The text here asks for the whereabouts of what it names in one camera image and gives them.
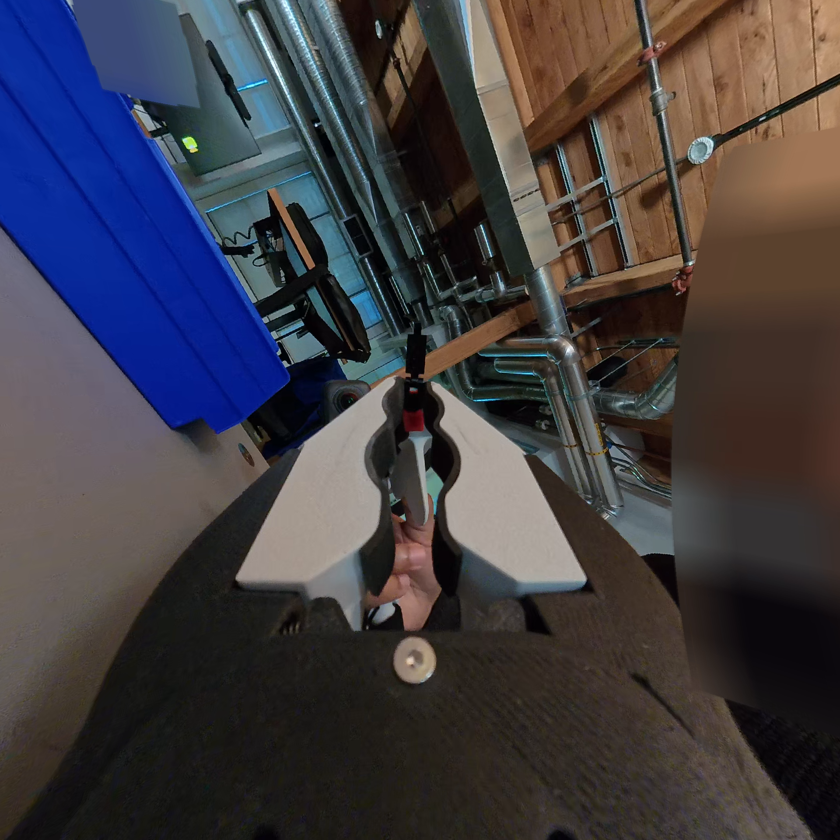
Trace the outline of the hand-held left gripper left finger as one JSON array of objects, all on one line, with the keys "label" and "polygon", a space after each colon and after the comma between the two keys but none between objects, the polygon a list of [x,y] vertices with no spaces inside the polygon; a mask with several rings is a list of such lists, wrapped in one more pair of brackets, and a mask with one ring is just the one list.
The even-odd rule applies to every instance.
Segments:
[{"label": "hand-held left gripper left finger", "polygon": [[394,564],[389,479],[402,411],[403,381],[394,377],[300,448],[236,574],[239,587],[332,598],[361,630],[364,598],[382,591]]}]

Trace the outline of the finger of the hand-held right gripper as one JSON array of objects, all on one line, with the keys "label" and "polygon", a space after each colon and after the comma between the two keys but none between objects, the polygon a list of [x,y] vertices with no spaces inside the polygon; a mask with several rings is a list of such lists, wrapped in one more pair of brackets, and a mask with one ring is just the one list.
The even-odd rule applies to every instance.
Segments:
[{"label": "finger of the hand-held right gripper", "polygon": [[396,450],[391,474],[391,490],[402,502],[405,515],[418,526],[426,524],[430,507],[427,496],[426,454],[432,445],[431,434],[409,434]]}]

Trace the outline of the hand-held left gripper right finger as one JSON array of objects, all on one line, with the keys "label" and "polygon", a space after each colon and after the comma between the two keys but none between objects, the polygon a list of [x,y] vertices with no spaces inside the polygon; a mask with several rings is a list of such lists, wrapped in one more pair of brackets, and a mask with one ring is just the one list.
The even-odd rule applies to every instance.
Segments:
[{"label": "hand-held left gripper right finger", "polygon": [[437,496],[435,572],[448,594],[579,591],[586,576],[525,454],[437,384],[434,430],[452,453]]}]

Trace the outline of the silver elbow pipes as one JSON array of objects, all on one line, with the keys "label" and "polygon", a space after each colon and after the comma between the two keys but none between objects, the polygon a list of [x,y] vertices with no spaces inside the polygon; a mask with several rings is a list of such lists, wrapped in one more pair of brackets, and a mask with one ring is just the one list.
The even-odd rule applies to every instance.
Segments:
[{"label": "silver elbow pipes", "polygon": [[462,360],[445,368],[456,383],[457,394],[473,403],[535,402],[542,397],[565,449],[572,485],[601,516],[615,518],[623,510],[617,469],[656,496],[671,498],[671,490],[645,468],[622,458],[613,462],[611,444],[602,430],[602,415],[653,421],[672,413],[678,353],[643,392],[603,388],[601,377],[590,379],[572,339],[559,335],[507,339],[481,350],[479,355],[491,360],[494,372],[511,377],[512,384],[478,385],[473,382],[469,364]]}]

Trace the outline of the person's right hand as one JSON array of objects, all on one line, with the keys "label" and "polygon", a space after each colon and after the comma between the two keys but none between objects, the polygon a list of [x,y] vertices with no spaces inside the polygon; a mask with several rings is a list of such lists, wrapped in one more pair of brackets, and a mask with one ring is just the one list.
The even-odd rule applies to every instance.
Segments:
[{"label": "person's right hand", "polygon": [[392,514],[394,564],[381,594],[367,595],[364,627],[372,630],[418,631],[426,625],[442,588],[433,562],[434,504],[427,497],[428,517],[415,521],[410,512]]}]

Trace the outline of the dark blue bag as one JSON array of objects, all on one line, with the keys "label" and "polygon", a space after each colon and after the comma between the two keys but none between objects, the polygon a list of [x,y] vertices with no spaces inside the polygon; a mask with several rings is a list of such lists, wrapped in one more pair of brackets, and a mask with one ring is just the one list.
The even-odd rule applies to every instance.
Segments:
[{"label": "dark blue bag", "polygon": [[338,360],[319,356],[287,367],[289,382],[248,417],[268,436],[261,450],[266,459],[303,444],[323,426],[322,398],[329,382],[346,379]]}]

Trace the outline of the black office chair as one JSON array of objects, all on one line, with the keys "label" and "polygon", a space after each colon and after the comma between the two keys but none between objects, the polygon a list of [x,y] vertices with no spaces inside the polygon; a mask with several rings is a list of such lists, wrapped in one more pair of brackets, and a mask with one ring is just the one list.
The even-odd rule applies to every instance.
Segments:
[{"label": "black office chair", "polygon": [[322,239],[301,205],[288,211],[316,266],[307,270],[268,198],[269,215],[255,222],[260,256],[276,291],[257,301],[261,317],[292,307],[304,328],[336,360],[366,362],[371,344],[358,309],[329,268]]}]

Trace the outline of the wooden desk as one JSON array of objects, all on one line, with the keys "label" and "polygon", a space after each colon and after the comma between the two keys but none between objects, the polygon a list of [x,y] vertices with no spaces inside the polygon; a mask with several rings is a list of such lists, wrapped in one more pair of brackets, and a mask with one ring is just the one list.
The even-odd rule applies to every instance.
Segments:
[{"label": "wooden desk", "polygon": [[271,187],[267,190],[267,195],[269,202],[279,214],[280,221],[285,230],[288,232],[303,264],[307,270],[312,270],[316,266],[316,263],[314,262],[309,248],[304,243],[298,231],[298,227],[294,223],[294,220],[292,219],[287,206],[283,203],[277,189],[275,187]]}]

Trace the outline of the blue plastic bin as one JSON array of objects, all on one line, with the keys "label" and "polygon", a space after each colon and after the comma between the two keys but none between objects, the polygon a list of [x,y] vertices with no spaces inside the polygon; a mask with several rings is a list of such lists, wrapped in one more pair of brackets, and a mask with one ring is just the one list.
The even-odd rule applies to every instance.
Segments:
[{"label": "blue plastic bin", "polygon": [[289,382],[277,345],[66,2],[1,2],[2,227],[172,428]]}]

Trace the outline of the person's black knit sweater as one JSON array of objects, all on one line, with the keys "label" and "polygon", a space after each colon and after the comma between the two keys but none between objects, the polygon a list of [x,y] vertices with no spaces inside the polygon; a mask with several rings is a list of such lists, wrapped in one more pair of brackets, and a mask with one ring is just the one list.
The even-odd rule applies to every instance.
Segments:
[{"label": "person's black knit sweater", "polygon": [[839,738],[733,700],[729,710],[815,838],[839,838]]}]

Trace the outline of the round spiral metal ducts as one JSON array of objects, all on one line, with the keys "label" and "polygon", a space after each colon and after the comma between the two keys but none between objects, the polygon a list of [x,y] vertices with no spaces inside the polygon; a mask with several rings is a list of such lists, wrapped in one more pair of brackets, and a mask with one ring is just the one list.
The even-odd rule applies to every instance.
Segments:
[{"label": "round spiral metal ducts", "polygon": [[299,2],[234,2],[269,88],[391,336],[406,328],[406,252]]}]

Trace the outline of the grey panel with green light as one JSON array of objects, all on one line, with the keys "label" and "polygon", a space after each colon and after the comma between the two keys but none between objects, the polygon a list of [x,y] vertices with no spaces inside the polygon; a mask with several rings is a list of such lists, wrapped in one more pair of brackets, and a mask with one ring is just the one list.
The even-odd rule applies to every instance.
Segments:
[{"label": "grey panel with green light", "polygon": [[200,34],[189,14],[179,14],[196,81],[196,108],[142,100],[156,125],[154,137],[172,136],[196,176],[206,175],[259,154],[248,126],[251,114],[211,40]]}]

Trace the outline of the round white ceiling lamp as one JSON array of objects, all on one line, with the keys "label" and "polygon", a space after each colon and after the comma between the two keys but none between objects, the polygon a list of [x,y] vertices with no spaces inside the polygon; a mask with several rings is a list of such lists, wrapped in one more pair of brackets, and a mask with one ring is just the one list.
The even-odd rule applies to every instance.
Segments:
[{"label": "round white ceiling lamp", "polygon": [[758,127],[767,122],[780,118],[791,110],[799,108],[801,105],[810,102],[826,92],[829,92],[839,85],[839,74],[836,74],[828,79],[819,82],[813,87],[803,91],[792,98],[789,98],[779,105],[761,113],[760,115],[741,123],[728,131],[719,132],[712,135],[700,136],[694,139],[686,152],[685,160],[692,165],[702,165],[706,163],[714,152],[723,144],[726,144],[738,137],[756,130]]}]

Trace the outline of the grey pipe with red clamps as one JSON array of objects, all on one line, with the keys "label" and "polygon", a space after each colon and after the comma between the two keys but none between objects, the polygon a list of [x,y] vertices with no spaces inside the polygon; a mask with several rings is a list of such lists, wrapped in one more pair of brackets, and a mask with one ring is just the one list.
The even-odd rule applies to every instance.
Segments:
[{"label": "grey pipe with red clamps", "polygon": [[656,122],[659,144],[663,155],[665,175],[668,183],[668,194],[675,219],[675,229],[679,243],[679,253],[682,258],[680,267],[671,282],[677,296],[685,294],[692,279],[695,259],[692,256],[690,231],[686,218],[686,208],[679,182],[677,159],[672,134],[669,127],[668,106],[674,94],[665,89],[659,68],[659,57],[665,49],[665,44],[655,40],[648,7],[645,1],[633,2],[637,18],[637,28],[643,51],[637,61],[645,67],[647,81],[650,88],[650,104]]}]

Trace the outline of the rectangular silver air duct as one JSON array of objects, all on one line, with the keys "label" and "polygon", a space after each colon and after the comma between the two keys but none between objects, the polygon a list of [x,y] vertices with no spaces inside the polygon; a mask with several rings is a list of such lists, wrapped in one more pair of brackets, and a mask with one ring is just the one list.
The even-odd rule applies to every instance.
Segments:
[{"label": "rectangular silver air duct", "polygon": [[509,273],[550,268],[560,249],[487,2],[414,7]]}]

